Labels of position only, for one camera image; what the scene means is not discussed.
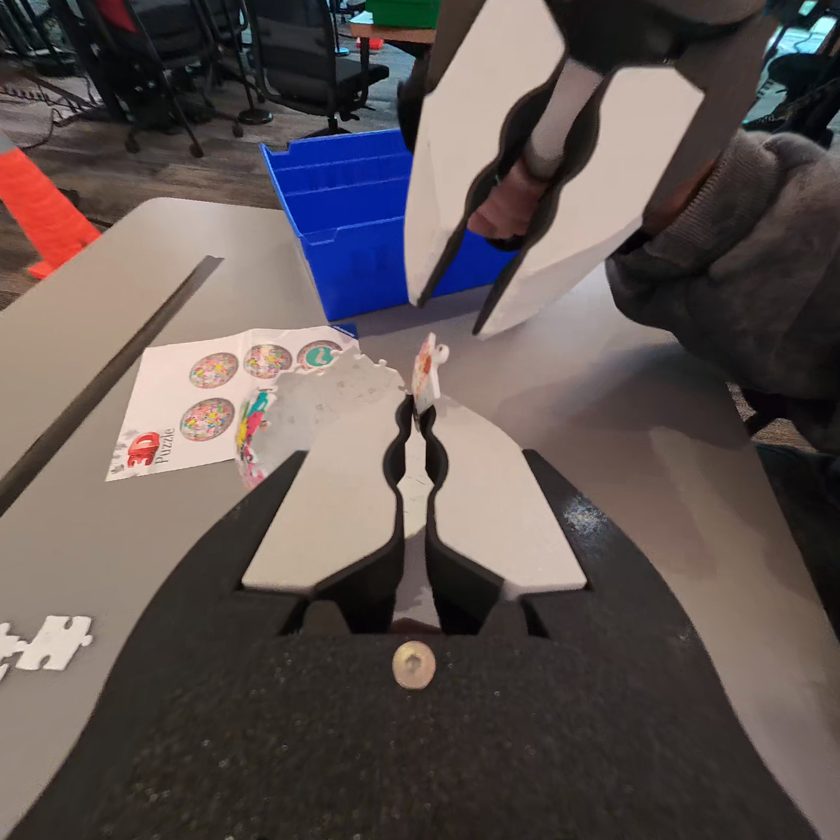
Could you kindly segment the orange traffic cone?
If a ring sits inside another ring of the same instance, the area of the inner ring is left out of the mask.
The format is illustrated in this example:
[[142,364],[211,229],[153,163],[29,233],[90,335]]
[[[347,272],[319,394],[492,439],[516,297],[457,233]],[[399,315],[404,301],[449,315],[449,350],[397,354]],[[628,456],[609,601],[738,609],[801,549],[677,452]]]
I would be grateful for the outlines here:
[[36,280],[47,278],[101,236],[5,132],[1,132],[1,199],[39,255],[28,269]]

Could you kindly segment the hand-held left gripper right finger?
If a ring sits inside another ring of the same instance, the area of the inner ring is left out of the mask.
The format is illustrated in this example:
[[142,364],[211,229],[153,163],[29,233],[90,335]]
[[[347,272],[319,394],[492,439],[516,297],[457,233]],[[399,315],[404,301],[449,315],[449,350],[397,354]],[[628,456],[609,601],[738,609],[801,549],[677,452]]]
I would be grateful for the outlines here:
[[425,563],[440,626],[478,632],[493,608],[577,592],[585,573],[524,450],[483,416],[442,396],[421,417]]

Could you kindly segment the puzzle instruction leaflet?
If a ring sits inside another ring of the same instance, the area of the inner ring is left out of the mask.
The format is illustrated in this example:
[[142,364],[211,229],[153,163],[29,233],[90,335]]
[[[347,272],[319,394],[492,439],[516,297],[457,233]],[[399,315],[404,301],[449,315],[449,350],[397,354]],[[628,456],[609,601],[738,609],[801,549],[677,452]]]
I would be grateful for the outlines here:
[[143,352],[106,481],[237,460],[262,480],[253,440],[291,377],[319,371],[359,347],[352,322],[249,329]]

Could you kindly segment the black office chair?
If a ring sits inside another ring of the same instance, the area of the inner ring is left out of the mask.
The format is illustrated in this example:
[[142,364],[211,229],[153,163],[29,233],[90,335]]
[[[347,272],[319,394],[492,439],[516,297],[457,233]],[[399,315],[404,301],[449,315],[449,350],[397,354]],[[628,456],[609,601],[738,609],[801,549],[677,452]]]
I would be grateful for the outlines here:
[[306,139],[346,134],[339,122],[357,121],[372,85],[390,70],[373,64],[363,47],[358,59],[337,53],[338,29],[327,1],[245,1],[255,82],[266,100],[324,118],[327,126]]

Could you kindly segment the wooden desk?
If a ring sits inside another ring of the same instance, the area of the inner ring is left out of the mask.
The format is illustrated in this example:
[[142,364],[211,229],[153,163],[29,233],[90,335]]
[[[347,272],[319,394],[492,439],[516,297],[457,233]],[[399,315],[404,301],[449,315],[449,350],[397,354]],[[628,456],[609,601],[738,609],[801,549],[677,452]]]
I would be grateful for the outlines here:
[[374,23],[368,14],[360,14],[350,20],[350,33],[362,41],[380,39],[410,45],[430,46],[434,43],[436,30],[433,28],[385,27]]

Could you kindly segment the red bag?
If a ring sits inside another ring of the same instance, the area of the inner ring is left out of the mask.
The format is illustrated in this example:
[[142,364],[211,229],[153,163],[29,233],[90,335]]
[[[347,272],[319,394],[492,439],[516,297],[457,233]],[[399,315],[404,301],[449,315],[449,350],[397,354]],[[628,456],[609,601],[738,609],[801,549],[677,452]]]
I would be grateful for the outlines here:
[[140,32],[131,1],[95,1],[94,4],[109,27],[131,35]]

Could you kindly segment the blue plastic bin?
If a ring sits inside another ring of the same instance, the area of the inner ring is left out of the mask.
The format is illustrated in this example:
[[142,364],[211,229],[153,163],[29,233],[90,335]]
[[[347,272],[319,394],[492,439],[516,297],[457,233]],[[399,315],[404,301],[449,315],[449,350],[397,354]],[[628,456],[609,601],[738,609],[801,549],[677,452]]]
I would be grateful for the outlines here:
[[403,236],[413,157],[400,130],[259,149],[327,320],[408,304]]

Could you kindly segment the person's right hand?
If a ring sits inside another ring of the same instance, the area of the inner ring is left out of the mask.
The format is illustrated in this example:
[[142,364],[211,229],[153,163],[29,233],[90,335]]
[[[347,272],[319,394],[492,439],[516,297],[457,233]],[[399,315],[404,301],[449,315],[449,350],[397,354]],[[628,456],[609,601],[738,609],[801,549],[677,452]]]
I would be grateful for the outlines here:
[[486,240],[506,242],[524,236],[550,183],[520,158],[469,217],[467,228]]

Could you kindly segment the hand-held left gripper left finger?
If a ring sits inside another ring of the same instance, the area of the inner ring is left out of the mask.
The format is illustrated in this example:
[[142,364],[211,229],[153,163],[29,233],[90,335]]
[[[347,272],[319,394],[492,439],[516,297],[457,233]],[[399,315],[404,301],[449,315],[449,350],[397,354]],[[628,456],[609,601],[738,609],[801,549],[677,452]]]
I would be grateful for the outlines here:
[[388,392],[315,438],[241,581],[332,602],[352,632],[386,632],[404,573],[405,444],[412,399]]

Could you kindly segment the person's right forearm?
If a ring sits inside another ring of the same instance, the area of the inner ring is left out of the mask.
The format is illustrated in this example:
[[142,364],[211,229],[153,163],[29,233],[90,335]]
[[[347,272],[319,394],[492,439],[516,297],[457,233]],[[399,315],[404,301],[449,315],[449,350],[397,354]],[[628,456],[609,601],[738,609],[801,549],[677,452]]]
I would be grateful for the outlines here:
[[838,455],[837,153],[738,132],[691,203],[628,240],[605,273],[624,316],[671,333]]

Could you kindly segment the black mesh chair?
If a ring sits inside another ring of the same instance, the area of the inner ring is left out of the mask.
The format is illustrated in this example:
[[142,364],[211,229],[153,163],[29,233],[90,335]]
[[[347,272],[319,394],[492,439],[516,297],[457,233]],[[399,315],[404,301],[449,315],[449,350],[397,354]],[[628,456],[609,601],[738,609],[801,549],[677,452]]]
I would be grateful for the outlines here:
[[214,119],[243,138],[240,119],[220,112],[208,94],[222,64],[222,33],[235,33],[231,2],[131,3],[137,35],[109,27],[94,2],[76,2],[102,74],[129,114],[125,150],[140,152],[142,132],[183,131],[191,156],[202,159],[194,128]]

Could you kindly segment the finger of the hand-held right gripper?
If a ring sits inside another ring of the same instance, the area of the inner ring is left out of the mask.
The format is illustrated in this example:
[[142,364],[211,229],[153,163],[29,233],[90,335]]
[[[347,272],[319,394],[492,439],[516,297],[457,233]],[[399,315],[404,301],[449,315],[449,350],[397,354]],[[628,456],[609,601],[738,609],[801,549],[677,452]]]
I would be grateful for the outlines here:
[[601,100],[590,159],[563,185],[548,229],[479,316],[475,335],[489,338],[530,320],[638,229],[703,98],[673,67],[615,74]]
[[409,301],[422,307],[487,196],[515,112],[552,80],[565,43],[549,2],[442,2],[404,214]]

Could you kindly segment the colourful puzzle ball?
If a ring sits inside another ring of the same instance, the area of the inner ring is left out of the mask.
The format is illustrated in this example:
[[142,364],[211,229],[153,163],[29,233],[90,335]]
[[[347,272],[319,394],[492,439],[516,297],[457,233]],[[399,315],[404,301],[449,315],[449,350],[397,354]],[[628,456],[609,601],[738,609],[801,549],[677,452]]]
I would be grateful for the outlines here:
[[278,374],[247,395],[238,410],[235,463],[246,489],[257,488],[295,453],[308,452],[341,417],[393,396],[403,402],[403,377],[354,346],[324,366]]

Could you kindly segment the green plastic bin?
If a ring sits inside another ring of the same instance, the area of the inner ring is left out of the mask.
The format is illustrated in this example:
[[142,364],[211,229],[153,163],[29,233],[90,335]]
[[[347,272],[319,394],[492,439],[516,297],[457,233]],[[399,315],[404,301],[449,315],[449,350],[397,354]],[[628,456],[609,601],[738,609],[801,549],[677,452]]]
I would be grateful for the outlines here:
[[440,6],[441,1],[366,1],[365,11],[377,27],[431,30]]

